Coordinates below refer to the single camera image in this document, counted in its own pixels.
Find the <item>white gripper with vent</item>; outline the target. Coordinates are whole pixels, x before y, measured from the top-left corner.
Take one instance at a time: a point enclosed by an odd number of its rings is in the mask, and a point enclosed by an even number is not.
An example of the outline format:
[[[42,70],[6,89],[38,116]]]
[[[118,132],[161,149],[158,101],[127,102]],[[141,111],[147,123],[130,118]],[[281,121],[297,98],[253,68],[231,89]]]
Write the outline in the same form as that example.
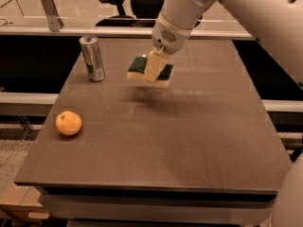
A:
[[[146,62],[143,75],[145,81],[154,83],[157,80],[168,63],[168,55],[181,50],[190,33],[191,28],[171,23],[162,13],[159,13],[151,32],[154,49],[150,52]]]

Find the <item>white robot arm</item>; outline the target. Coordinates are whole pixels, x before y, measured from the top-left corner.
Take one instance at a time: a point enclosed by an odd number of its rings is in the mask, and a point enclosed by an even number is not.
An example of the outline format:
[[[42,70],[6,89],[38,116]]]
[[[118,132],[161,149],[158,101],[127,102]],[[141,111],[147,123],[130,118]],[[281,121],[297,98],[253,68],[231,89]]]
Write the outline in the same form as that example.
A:
[[[144,80],[155,82],[168,57],[183,46],[216,2],[257,40],[298,84],[303,82],[303,0],[165,0],[152,29]]]

